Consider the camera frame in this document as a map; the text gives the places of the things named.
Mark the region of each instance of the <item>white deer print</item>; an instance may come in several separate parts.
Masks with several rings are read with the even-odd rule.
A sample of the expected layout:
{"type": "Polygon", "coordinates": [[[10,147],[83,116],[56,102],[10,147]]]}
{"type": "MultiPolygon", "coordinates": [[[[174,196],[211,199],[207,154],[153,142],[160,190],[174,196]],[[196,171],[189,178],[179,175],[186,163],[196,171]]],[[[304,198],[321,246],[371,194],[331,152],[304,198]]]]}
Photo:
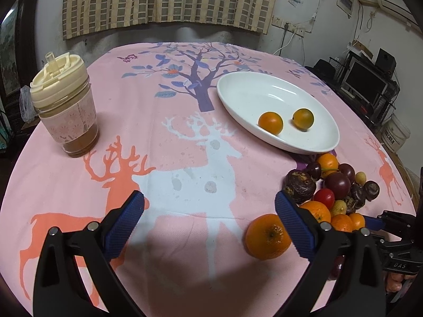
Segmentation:
{"type": "Polygon", "coordinates": [[[172,171],[154,170],[145,176],[133,175],[132,179],[149,199],[150,208],[144,212],[132,239],[145,243],[148,232],[159,216],[206,214],[209,279],[214,282],[214,252],[220,224],[225,224],[239,242],[242,240],[242,231],[229,207],[235,198],[235,173],[228,161],[228,156],[238,159],[242,155],[222,139],[222,136],[230,137],[234,132],[229,132],[227,125],[222,127],[214,118],[213,125],[209,126],[198,113],[191,116],[187,125],[194,131],[192,137],[175,130],[172,120],[167,118],[166,123],[162,124],[179,139],[197,141],[198,146],[205,146],[208,164],[172,171]],[[200,134],[202,127],[209,130],[208,135],[200,134]]]}

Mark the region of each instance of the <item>metal screw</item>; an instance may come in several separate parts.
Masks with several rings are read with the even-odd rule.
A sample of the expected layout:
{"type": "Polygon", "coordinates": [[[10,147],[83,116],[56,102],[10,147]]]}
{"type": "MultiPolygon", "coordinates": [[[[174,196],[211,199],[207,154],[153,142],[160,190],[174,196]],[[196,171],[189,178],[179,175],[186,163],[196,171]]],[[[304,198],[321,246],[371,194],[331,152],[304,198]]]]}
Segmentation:
{"type": "Polygon", "coordinates": [[[98,227],[99,227],[99,224],[96,221],[92,221],[90,224],[87,225],[87,229],[90,231],[97,230],[98,227]]]}
{"type": "Polygon", "coordinates": [[[54,226],[54,227],[50,228],[49,235],[54,236],[58,232],[59,232],[59,229],[54,226]]]}
{"type": "Polygon", "coordinates": [[[369,236],[370,235],[370,230],[368,228],[361,228],[360,232],[364,235],[364,236],[369,236]]]}
{"type": "Polygon", "coordinates": [[[332,229],[332,225],[329,224],[327,221],[323,221],[320,223],[320,227],[324,230],[324,231],[329,231],[330,229],[332,229]]]}

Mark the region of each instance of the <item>orange deer print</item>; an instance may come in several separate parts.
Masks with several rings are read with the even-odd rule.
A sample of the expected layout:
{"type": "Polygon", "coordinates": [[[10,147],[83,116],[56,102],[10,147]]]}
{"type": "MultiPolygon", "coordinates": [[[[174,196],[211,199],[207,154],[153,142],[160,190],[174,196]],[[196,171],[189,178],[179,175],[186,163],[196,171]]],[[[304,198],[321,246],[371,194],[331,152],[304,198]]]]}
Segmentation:
{"type": "MultiPolygon", "coordinates": [[[[93,154],[96,153],[92,151],[88,153],[83,158],[85,163],[85,169],[91,176],[92,180],[98,182],[105,182],[103,188],[109,188],[109,193],[107,195],[107,202],[104,215],[109,213],[111,209],[119,208],[122,206],[123,202],[127,197],[134,191],[139,190],[138,184],[132,180],[132,175],[147,175],[152,170],[156,169],[155,167],[145,169],[145,163],[147,161],[147,155],[142,158],[141,166],[139,170],[135,170],[138,163],[131,164],[132,162],[138,161],[140,155],[136,155],[135,146],[131,147],[131,153],[128,158],[122,157],[122,144],[120,136],[116,136],[116,142],[110,144],[106,149],[109,153],[104,155],[103,162],[105,165],[105,174],[103,176],[98,176],[95,174],[94,170],[90,165],[90,160],[93,154]],[[119,171],[111,172],[112,164],[115,160],[118,160],[119,171]]],[[[145,198],[145,209],[149,207],[149,201],[145,198]]],[[[30,299],[29,294],[24,285],[23,271],[25,264],[30,259],[35,259],[40,255],[41,248],[44,243],[48,229],[55,225],[58,226],[62,232],[70,232],[74,230],[81,230],[91,221],[100,222],[103,218],[95,217],[74,217],[69,216],[63,213],[43,213],[33,216],[31,219],[31,224],[35,221],[35,224],[32,228],[32,240],[28,249],[20,251],[20,283],[21,287],[24,290],[25,296],[30,299]]],[[[111,260],[111,267],[113,270],[116,270],[124,261],[124,252],[125,248],[122,251],[122,254],[119,258],[111,260]]],[[[77,257],[78,267],[86,267],[85,262],[82,257],[77,257]]],[[[90,296],[91,301],[94,306],[99,305],[99,295],[95,287],[93,286],[93,291],[90,296]]]]}
{"type": "Polygon", "coordinates": [[[394,194],[392,193],[391,182],[395,183],[395,186],[400,192],[400,195],[401,195],[401,192],[404,193],[404,191],[399,186],[398,180],[395,178],[391,165],[386,161],[386,154],[383,152],[383,150],[380,148],[380,146],[371,136],[369,136],[369,141],[365,139],[365,142],[377,151],[380,159],[383,162],[382,167],[380,167],[379,169],[379,175],[385,182],[386,188],[388,189],[388,195],[390,198],[393,198],[395,200],[397,205],[401,206],[402,204],[395,199],[394,194]]]}

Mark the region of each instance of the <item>cup lid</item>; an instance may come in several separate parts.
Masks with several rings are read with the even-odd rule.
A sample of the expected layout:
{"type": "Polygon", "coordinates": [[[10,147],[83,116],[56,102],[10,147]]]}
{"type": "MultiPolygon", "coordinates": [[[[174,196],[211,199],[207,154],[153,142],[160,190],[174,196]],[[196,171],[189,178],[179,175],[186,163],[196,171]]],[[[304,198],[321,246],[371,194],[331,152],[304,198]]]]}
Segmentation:
{"type": "Polygon", "coordinates": [[[48,61],[30,84],[34,107],[42,108],[72,93],[88,78],[85,63],[78,55],[69,52],[54,58],[48,53],[48,61]]]}

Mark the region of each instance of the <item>white oval plate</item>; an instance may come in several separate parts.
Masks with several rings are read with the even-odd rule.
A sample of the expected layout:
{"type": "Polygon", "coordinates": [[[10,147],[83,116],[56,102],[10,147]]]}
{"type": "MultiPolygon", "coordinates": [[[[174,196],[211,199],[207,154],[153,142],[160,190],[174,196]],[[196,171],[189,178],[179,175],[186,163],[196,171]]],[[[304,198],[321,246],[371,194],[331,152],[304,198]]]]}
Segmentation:
{"type": "Polygon", "coordinates": [[[310,94],[285,80],[248,71],[229,73],[217,82],[217,94],[238,123],[282,150],[307,155],[331,151],[339,143],[339,129],[330,113],[310,94]],[[302,108],[314,115],[314,124],[307,131],[292,124],[294,112],[302,108]],[[257,125],[268,111],[282,117],[283,130],[277,136],[257,125]]]}

